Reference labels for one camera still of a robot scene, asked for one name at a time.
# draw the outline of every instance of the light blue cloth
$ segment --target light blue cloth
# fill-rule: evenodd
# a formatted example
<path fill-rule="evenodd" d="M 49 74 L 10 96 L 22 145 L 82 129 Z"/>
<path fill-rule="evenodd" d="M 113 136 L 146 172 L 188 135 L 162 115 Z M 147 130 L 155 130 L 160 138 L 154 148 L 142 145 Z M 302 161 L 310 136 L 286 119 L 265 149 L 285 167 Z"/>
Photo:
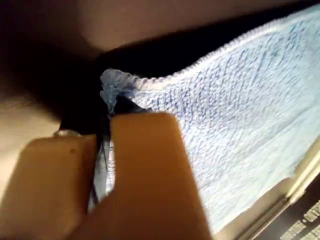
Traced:
<path fill-rule="evenodd" d="M 320 134 L 320 6 L 254 29 L 173 75 L 107 69 L 101 81 L 110 109 L 124 94 L 177 117 L 217 232 L 292 176 Z"/>

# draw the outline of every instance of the blue towel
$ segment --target blue towel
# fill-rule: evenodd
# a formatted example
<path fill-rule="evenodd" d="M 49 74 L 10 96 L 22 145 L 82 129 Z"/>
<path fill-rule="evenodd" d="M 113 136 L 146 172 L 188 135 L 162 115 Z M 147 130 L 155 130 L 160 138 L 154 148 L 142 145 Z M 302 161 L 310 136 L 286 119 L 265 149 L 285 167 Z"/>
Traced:
<path fill-rule="evenodd" d="M 173 75 L 107 69 L 101 82 L 110 110 L 122 94 L 177 117 L 217 232 L 292 176 L 320 134 L 320 5 L 258 27 Z"/>

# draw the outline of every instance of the microfiber towel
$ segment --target microfiber towel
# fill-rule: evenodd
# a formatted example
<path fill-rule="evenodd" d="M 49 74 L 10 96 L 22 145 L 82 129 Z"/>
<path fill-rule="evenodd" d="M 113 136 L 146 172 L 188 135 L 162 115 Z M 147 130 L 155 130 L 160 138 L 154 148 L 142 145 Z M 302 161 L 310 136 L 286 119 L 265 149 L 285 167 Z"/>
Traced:
<path fill-rule="evenodd" d="M 218 232 L 292 176 L 320 134 L 320 5 L 258 27 L 173 75 L 107 69 L 101 82 L 111 111 L 124 95 L 176 116 Z M 109 164 L 112 187 L 117 173 Z"/>

